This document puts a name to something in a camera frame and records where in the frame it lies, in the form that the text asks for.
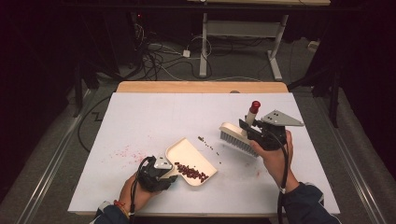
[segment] red cap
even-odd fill
[[[250,113],[257,114],[259,112],[259,107],[260,107],[260,102],[253,101],[253,103],[251,103],[251,107],[249,109]]]

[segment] cable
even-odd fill
[[[172,74],[170,74],[170,73],[168,72],[168,70],[166,70],[166,69],[163,68],[163,67],[162,67],[162,69],[163,69],[163,71],[165,71],[170,77],[174,78],[175,80],[178,80],[178,81],[187,81],[187,80],[184,80],[184,79],[181,79],[181,78],[178,78],[178,77],[174,77]]]
[[[143,27],[139,24],[136,24],[137,27],[139,27],[139,34],[137,35],[136,39],[139,39],[140,34],[142,34],[142,38],[140,38],[140,44],[137,46],[138,48],[143,44],[143,40],[145,38],[145,30],[143,29]]]
[[[249,79],[249,80],[262,82],[261,80],[253,78],[253,77],[224,77],[224,78],[218,78],[218,79],[209,80],[209,81],[222,81],[222,80],[233,79],[233,78],[244,78],[244,79]]]
[[[210,42],[209,42],[209,40],[208,39],[206,39],[206,38],[203,38],[203,37],[201,37],[201,36],[196,36],[195,38],[193,38],[191,41],[190,41],[190,44],[192,44],[192,41],[194,41],[194,40],[196,40],[196,39],[199,39],[199,38],[201,38],[201,39],[203,39],[203,40],[205,40],[208,44],[209,44],[209,53],[206,55],[206,57],[207,56],[209,56],[210,55],[210,53],[212,52],[212,45],[210,44]]]
[[[305,7],[308,7],[304,2],[302,2],[301,0],[298,0],[301,4],[303,4]]]
[[[82,142],[81,136],[80,136],[80,130],[81,130],[81,126],[82,123],[84,122],[85,118],[88,117],[89,114],[91,114],[91,112],[97,107],[99,106],[99,104],[101,104],[103,101],[110,99],[111,95],[107,96],[106,98],[102,99],[101,101],[99,101],[98,103],[96,103],[82,118],[81,123],[78,125],[78,131],[77,131],[77,137],[78,137],[78,141],[81,144],[81,146],[84,148],[84,150],[86,150],[88,153],[90,153],[91,151],[84,145],[84,143]]]
[[[183,61],[183,62],[177,62],[177,63],[173,63],[173,64],[171,64],[171,65],[169,65],[169,66],[167,66],[167,67],[163,67],[163,64],[165,64],[165,63],[171,63],[171,62],[175,62],[175,61],[182,60],[182,59],[190,59],[190,60],[191,60],[191,58],[178,57],[178,58],[175,58],[175,59],[170,60],[170,61],[167,61],[167,62],[163,62],[163,61],[158,62],[158,61],[157,61],[157,62],[153,63],[152,66],[155,66],[155,67],[157,67],[157,68],[159,68],[159,69],[164,70],[170,77],[172,77],[172,78],[174,78],[174,79],[176,79],[176,80],[183,80],[183,79],[174,77],[171,73],[169,73],[169,71],[167,71],[167,69],[170,68],[170,67],[172,67],[172,66],[174,66],[174,65],[180,64],[180,63],[188,63],[188,64],[190,65],[190,67],[191,67],[191,74],[192,74],[194,77],[199,78],[199,79],[207,79],[207,78],[211,77],[211,74],[212,74],[212,67],[211,67],[211,65],[210,65],[210,63],[209,63],[208,61],[206,61],[206,62],[207,62],[207,64],[208,64],[208,67],[209,67],[209,70],[210,70],[210,76],[207,76],[207,77],[198,77],[198,76],[196,76],[196,75],[194,74],[193,65],[192,65],[192,63],[190,63],[190,62],[184,62],[184,61]]]
[[[284,195],[284,189],[286,187],[286,182],[288,180],[288,172],[289,172],[289,145],[286,143],[286,148],[283,146],[283,144],[279,141],[279,139],[276,137],[275,134],[268,132],[271,134],[275,140],[279,143],[280,148],[282,149],[283,156],[285,158],[285,166],[283,170],[283,177],[282,177],[282,182],[280,184],[280,192],[279,196],[277,197],[277,219],[279,224],[283,224],[283,219],[282,219],[282,207],[283,207],[283,195]]]
[[[162,49],[162,48],[166,48],[166,49],[171,49],[172,51],[171,51],[171,52],[160,51],[160,52],[161,52],[161,53],[173,53],[173,54],[181,55],[181,53],[177,52],[175,49],[172,49],[172,48],[170,48],[170,47],[167,47],[167,46],[165,46],[165,45],[163,45],[163,44],[161,44],[161,45],[159,45],[159,44],[148,44],[148,46],[150,46],[150,45],[161,46],[159,49],[156,49],[156,50],[153,50],[153,49],[152,49],[153,51],[159,51],[159,50]]]
[[[214,53],[214,49],[215,48],[226,48],[228,46],[215,45],[215,44],[213,44],[213,40],[210,40],[211,43],[212,43],[211,44],[212,55],[218,56],[218,57],[219,56],[222,57],[222,56],[226,56],[228,54],[231,54],[234,49],[244,49],[244,48],[247,48],[247,47],[257,47],[265,39],[265,38],[258,37],[258,38],[254,38],[252,42],[245,44],[245,43],[242,43],[242,42],[250,41],[251,39],[237,39],[237,38],[230,39],[229,36],[224,36],[225,38],[221,38],[221,37],[215,36],[215,35],[209,35],[207,38],[209,38],[209,37],[217,39],[217,40],[220,40],[220,41],[227,42],[230,45],[230,49],[226,53],[215,54]]]
[[[134,178],[134,183],[133,183],[133,186],[131,187],[131,209],[129,212],[129,223],[130,224],[134,223],[134,196],[136,194],[136,186],[137,186],[138,178],[140,175],[140,171],[142,170],[142,166],[146,161],[150,162],[153,159],[155,159],[155,158],[154,157],[146,157],[145,159],[143,159],[140,162],[139,167],[137,168],[136,177]]]

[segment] white tabletop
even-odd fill
[[[261,102],[258,116],[274,109],[296,119],[301,114],[291,93],[114,93],[69,212],[94,213],[103,201],[118,199],[124,181],[141,160],[156,156],[186,137],[218,170],[200,187],[183,178],[150,201],[143,216],[241,216],[276,214],[277,186],[260,158],[241,153],[219,139],[222,122],[235,125],[251,102]],[[311,182],[325,195],[325,207],[339,208],[305,127],[292,132],[297,179]]]

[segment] hand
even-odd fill
[[[120,193],[119,202],[125,203],[123,207],[127,213],[129,213],[131,210],[131,188],[133,186],[135,178],[136,174],[133,174],[129,179],[127,179]],[[147,190],[144,190],[140,186],[139,182],[137,182],[136,192],[134,194],[134,210],[137,212],[138,210],[142,209],[152,197],[160,193],[161,191],[149,192]]]
[[[299,182],[290,169],[291,160],[293,157],[293,143],[291,139],[291,132],[288,130],[286,130],[286,141],[287,143],[284,147],[289,151],[289,170],[285,189],[286,192],[290,192],[299,186]],[[278,150],[267,151],[264,150],[256,141],[250,141],[250,146],[257,152],[257,154],[262,157],[268,173],[280,187],[283,178],[283,171],[285,169],[285,156],[282,149],[280,148]]]

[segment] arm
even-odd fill
[[[119,200],[115,202],[115,204],[104,202],[99,206],[96,212],[95,220],[92,222],[92,224],[129,223],[128,214],[131,209],[131,188],[134,181],[135,174],[125,181],[125,184],[123,185],[120,192]],[[134,197],[134,210],[137,212],[142,209],[152,197],[159,193],[161,192],[149,192],[144,190],[137,182],[136,194]]]
[[[287,148],[289,154],[289,170],[286,181],[285,195],[283,206],[286,211],[286,216],[290,224],[304,223],[304,224],[333,224],[340,223],[340,221],[329,214],[323,207],[323,193],[312,185],[299,183],[290,168],[293,157],[293,144],[291,132],[286,131]],[[268,173],[275,180],[280,187],[283,170],[285,164],[285,157],[282,150],[266,151],[255,141],[250,141],[251,147],[262,157]]]

